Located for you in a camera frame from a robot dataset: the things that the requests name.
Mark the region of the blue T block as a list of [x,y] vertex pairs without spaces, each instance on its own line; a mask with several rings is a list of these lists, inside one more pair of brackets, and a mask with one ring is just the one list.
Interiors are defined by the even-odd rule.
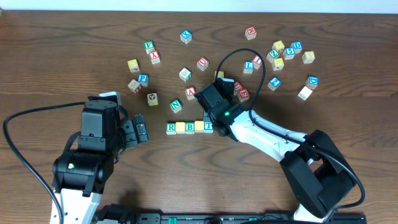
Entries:
[[211,121],[204,122],[204,133],[212,133],[214,131],[213,124]]

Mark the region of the green B block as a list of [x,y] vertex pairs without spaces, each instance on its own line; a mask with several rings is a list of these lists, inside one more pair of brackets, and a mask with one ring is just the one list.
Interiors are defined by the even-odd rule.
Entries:
[[194,134],[195,133],[195,123],[186,122],[185,123],[185,134]]

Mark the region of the yellow O block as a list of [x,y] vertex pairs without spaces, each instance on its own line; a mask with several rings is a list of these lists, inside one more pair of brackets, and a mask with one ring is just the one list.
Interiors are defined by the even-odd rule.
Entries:
[[177,134],[185,134],[185,122],[176,122],[175,123],[175,132]]

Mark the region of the green R block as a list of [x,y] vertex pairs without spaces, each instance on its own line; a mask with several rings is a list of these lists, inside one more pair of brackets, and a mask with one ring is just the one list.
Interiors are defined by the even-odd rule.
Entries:
[[167,123],[166,124],[166,134],[168,134],[168,135],[176,134],[175,123]]

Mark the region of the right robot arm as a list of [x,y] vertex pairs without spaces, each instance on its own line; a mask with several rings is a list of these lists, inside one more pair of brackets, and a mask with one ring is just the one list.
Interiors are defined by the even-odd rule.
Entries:
[[281,166],[299,201],[295,221],[325,223],[356,185],[353,171],[331,138],[320,130],[298,133],[232,101],[233,89],[208,85],[195,98],[221,136],[252,145]]

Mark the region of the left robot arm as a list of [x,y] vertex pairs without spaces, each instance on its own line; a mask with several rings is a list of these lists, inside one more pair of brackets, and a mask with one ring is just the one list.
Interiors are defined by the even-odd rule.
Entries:
[[53,163],[51,223],[91,223],[120,155],[148,140],[143,115],[129,119],[118,92],[89,97],[81,130]]

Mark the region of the red A block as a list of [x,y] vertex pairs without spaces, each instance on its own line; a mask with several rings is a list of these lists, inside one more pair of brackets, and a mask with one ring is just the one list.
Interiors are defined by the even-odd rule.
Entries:
[[195,99],[195,93],[196,93],[196,89],[194,86],[191,86],[191,87],[188,87],[185,89],[185,94],[186,94],[187,100]]

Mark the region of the blue P block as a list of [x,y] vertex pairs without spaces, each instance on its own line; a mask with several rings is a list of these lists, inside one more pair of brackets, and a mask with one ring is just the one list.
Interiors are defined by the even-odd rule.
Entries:
[[148,86],[149,84],[149,76],[148,74],[140,73],[138,75],[137,81],[142,85],[142,86]]

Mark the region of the red I block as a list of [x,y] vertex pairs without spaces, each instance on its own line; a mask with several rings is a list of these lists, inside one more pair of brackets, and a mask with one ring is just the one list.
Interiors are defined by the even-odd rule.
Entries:
[[256,56],[253,58],[252,62],[253,62],[253,64],[254,64],[254,68],[257,69],[257,70],[258,70],[258,69],[260,68],[260,66],[262,65],[262,61],[261,61],[261,59],[260,59],[260,57],[259,57],[258,55],[256,55]]

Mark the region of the green F block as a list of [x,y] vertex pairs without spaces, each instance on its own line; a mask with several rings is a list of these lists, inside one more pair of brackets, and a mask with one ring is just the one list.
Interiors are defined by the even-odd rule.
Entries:
[[146,54],[150,54],[155,51],[155,45],[152,40],[144,42],[144,48],[146,50]]

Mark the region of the green Z block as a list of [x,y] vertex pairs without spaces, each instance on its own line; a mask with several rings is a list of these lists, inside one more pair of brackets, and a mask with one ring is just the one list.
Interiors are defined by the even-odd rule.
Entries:
[[275,49],[272,49],[271,51],[269,51],[267,53],[267,57],[266,59],[272,63],[275,59],[279,58],[280,53],[278,53],[278,51],[276,51]]

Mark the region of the red H block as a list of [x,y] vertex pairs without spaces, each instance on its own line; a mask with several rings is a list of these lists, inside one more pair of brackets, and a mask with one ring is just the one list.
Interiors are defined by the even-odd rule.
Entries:
[[255,39],[257,36],[257,30],[254,26],[245,29],[245,37],[247,40]]

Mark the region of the blue d block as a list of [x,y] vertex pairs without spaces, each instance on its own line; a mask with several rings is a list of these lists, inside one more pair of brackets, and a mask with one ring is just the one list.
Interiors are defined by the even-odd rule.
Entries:
[[299,54],[303,49],[301,41],[294,41],[290,46],[293,48],[295,54]]
[[316,89],[316,87],[319,85],[319,78],[318,77],[316,77],[316,76],[309,76],[308,78],[307,78],[307,81],[306,81],[306,87],[308,87],[309,89],[312,89],[312,90],[314,90],[314,89]]

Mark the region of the blue D block upper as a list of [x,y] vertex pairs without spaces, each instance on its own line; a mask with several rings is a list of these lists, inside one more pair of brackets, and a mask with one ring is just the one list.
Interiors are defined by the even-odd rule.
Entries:
[[299,54],[303,49],[301,41],[294,41],[290,46],[293,48],[295,54]]

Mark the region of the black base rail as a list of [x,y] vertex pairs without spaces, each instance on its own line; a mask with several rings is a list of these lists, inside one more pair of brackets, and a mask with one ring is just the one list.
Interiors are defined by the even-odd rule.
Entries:
[[122,205],[104,206],[94,215],[92,223],[114,224],[268,224],[299,223],[289,213],[264,214],[164,214],[142,210],[137,212]]

